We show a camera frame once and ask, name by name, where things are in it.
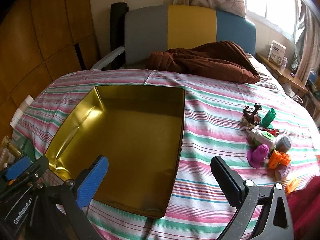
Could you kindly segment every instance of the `window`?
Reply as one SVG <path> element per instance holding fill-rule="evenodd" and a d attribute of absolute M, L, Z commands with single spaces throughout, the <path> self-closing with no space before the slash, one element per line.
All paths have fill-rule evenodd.
<path fill-rule="evenodd" d="M 247 15 L 272 24 L 290 40 L 295 37 L 298 0 L 244 0 Z"/>

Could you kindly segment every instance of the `purple silicone cup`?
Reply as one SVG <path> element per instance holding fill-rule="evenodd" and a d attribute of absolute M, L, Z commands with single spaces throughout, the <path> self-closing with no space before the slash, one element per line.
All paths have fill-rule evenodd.
<path fill-rule="evenodd" d="M 269 147 L 265 144 L 261 144 L 255 150 L 249 149 L 247 152 L 247 160 L 250 166 L 256 169 L 261 168 L 268 153 Z"/>

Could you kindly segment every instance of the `pile of small objects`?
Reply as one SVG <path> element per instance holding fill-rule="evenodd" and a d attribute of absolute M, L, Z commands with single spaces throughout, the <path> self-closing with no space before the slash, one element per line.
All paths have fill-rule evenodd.
<path fill-rule="evenodd" d="M 242 121 L 248 126 L 249 140 L 255 144 L 255 148 L 250 148 L 247 152 L 247 160 L 253 168 L 261 168 L 264 165 L 265 158 L 268 157 L 268 168 L 275 170 L 277 181 L 284 180 L 291 170 L 291 158 L 287 154 L 292 146 L 290 137 L 284 135 L 279 140 L 278 129 L 269 128 L 269 125 L 276 117 L 276 111 L 271 108 L 266 116 L 261 119 L 258 111 L 262 110 L 261 105 L 255 104 L 254 109 L 247 106 L 243 110 Z M 258 130 L 256 126 L 260 125 L 263 129 Z M 299 184 L 294 178 L 286 185 L 286 192 L 293 192 Z"/>

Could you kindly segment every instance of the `blue gripper pad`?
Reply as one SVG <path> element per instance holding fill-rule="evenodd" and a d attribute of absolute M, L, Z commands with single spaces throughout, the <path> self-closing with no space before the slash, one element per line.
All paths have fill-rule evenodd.
<path fill-rule="evenodd" d="M 80 208 L 90 204 L 90 201 L 108 171 L 108 166 L 108 159 L 101 156 L 100 160 L 98 160 L 96 165 L 91 169 L 89 175 L 81 183 L 77 190 L 77 204 Z"/>
<path fill-rule="evenodd" d="M 16 179 L 23 171 L 31 165 L 31 160 L 28 156 L 22 157 L 12 166 L 7 169 L 5 177 L 7 180 Z"/>

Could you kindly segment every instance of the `brown swan figurine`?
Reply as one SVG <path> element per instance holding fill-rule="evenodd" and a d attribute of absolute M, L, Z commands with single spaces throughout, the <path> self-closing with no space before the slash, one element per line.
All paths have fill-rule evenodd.
<path fill-rule="evenodd" d="M 246 106 L 246 108 L 243 110 L 243 118 L 246 119 L 250 124 L 258 125 L 261 122 L 261 117 L 257 111 L 260 111 L 261 109 L 261 105 L 257 103 L 254 104 L 254 110 L 252 110 L 252 108 L 249 106 Z"/>

